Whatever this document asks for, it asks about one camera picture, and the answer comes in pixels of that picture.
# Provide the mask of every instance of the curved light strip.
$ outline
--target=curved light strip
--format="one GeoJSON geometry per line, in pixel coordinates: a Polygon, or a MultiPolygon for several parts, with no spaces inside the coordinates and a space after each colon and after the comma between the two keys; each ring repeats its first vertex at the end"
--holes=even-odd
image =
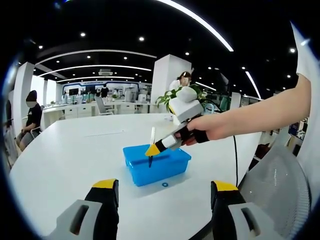
{"type": "Polygon", "coordinates": [[[252,85],[253,85],[253,87],[254,87],[254,90],[255,90],[256,94],[258,95],[259,99],[261,99],[260,93],[259,93],[259,91],[258,91],[258,88],[257,88],[257,86],[256,86],[256,84],[255,84],[255,82],[254,82],[254,80],[253,80],[253,78],[252,78],[252,76],[250,75],[250,73],[249,73],[248,71],[246,71],[245,74],[246,74],[246,75],[248,76],[248,78],[250,79],[250,81],[251,81],[251,83],[252,83],[252,85]]]}
{"type": "Polygon", "coordinates": [[[87,76],[87,77],[76,77],[76,78],[60,80],[60,81],[57,81],[57,83],[80,80],[80,79],[135,79],[135,78],[131,76],[87,76]]]}
{"type": "Polygon", "coordinates": [[[171,1],[171,0],[157,0],[161,3],[167,4],[185,14],[187,14],[189,17],[196,20],[198,23],[200,23],[202,26],[204,26],[207,30],[209,30],[210,33],[212,33],[230,52],[233,52],[233,48],[229,45],[229,43],[218,33],[212,26],[210,26],[205,20],[203,20],[201,17],[199,17],[194,12],[190,11],[186,7],[171,1]]]}
{"type": "Polygon", "coordinates": [[[207,85],[204,85],[204,84],[202,84],[202,83],[200,83],[200,82],[195,82],[196,84],[198,84],[198,85],[200,85],[200,86],[203,86],[203,87],[205,87],[205,88],[208,88],[208,89],[212,89],[213,91],[217,91],[216,89],[214,89],[213,87],[210,87],[210,86],[207,86],[207,85]]]}
{"type": "Polygon", "coordinates": [[[90,68],[90,67],[127,68],[127,69],[138,69],[138,70],[143,70],[143,71],[149,71],[149,72],[151,72],[151,69],[142,68],[142,67],[137,67],[137,66],[122,66],[122,65],[83,65],[83,66],[71,66],[71,67],[61,68],[61,69],[54,70],[54,71],[48,71],[48,72],[46,72],[46,73],[40,74],[38,77],[42,77],[42,76],[47,75],[47,74],[52,74],[52,73],[56,73],[56,72],[64,71],[64,70],[80,69],[80,68],[90,68]]]}
{"type": "Polygon", "coordinates": [[[152,55],[148,55],[148,54],[144,54],[144,53],[140,53],[140,52],[135,52],[135,51],[124,51],[124,50],[113,50],[113,49],[92,49],[92,50],[72,51],[72,52],[59,54],[57,56],[52,56],[52,57],[49,57],[49,58],[47,58],[45,60],[37,62],[35,65],[42,64],[42,63],[44,63],[46,61],[49,61],[49,60],[52,60],[52,59],[56,59],[56,58],[60,58],[60,57],[67,56],[67,55],[83,54],[83,53],[94,53],[94,52],[112,52],[112,53],[136,54],[136,55],[141,55],[141,56],[154,58],[154,59],[157,58],[156,56],[152,56],[152,55]]]}

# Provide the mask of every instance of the black cable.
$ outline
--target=black cable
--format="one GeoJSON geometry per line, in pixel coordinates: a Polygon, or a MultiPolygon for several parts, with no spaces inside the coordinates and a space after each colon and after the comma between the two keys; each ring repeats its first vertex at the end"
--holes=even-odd
{"type": "Polygon", "coordinates": [[[234,151],[235,151],[235,186],[238,187],[238,153],[237,153],[237,143],[236,143],[236,137],[233,135],[233,141],[234,141],[234,151]]]}

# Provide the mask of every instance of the black ceiling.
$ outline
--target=black ceiling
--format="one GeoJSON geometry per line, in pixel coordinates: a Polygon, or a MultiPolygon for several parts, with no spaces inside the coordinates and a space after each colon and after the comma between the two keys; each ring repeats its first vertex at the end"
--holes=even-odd
{"type": "MultiPolygon", "coordinates": [[[[289,51],[296,47],[289,19],[292,20],[292,15],[299,15],[297,9],[290,7],[285,11],[284,5],[266,0],[175,2],[202,17],[234,51],[228,51],[188,15],[156,0],[70,0],[66,3],[57,1],[42,21],[33,24],[27,38],[31,41],[26,41],[25,55],[20,61],[38,63],[68,52],[109,49],[157,58],[121,52],[90,52],[58,57],[42,64],[52,70],[81,65],[126,65],[153,70],[157,59],[172,54],[190,61],[195,68],[192,79],[210,87],[212,83],[216,84],[215,68],[218,68],[232,83],[233,91],[242,90],[243,94],[257,97],[242,67],[250,72],[262,98],[282,91],[283,87],[296,85],[297,52],[289,51]],[[139,41],[140,36],[145,38],[144,42],[139,41]]],[[[298,20],[294,23],[303,26],[302,32],[307,32],[307,37],[316,42],[317,36],[312,35],[306,21],[300,16],[298,20]]],[[[58,73],[67,79],[92,77],[98,75],[100,68],[78,68],[58,73]]],[[[152,71],[104,68],[110,68],[118,76],[135,77],[134,81],[152,82],[152,71]]],[[[44,72],[37,69],[34,73],[40,75],[44,72]]],[[[50,74],[45,77],[61,80],[50,74]]]]}

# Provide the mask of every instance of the computer monitor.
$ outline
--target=computer monitor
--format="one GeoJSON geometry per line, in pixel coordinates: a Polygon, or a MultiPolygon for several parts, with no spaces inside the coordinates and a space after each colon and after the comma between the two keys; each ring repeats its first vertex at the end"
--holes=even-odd
{"type": "Polygon", "coordinates": [[[79,93],[79,88],[72,88],[69,90],[69,96],[78,95],[78,93],[79,93]]]}

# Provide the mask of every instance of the white desk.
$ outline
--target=white desk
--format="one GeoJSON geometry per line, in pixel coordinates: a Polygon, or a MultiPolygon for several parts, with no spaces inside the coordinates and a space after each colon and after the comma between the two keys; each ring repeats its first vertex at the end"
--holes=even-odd
{"type": "MultiPolygon", "coordinates": [[[[236,182],[232,137],[183,146],[192,156],[185,173],[137,187],[123,148],[148,144],[175,126],[168,114],[95,116],[57,121],[20,155],[9,178],[17,200],[43,236],[77,199],[85,199],[100,180],[119,180],[118,240],[187,240],[211,219],[212,180],[236,182]]],[[[238,175],[246,173],[260,133],[236,137],[238,175]]]]}

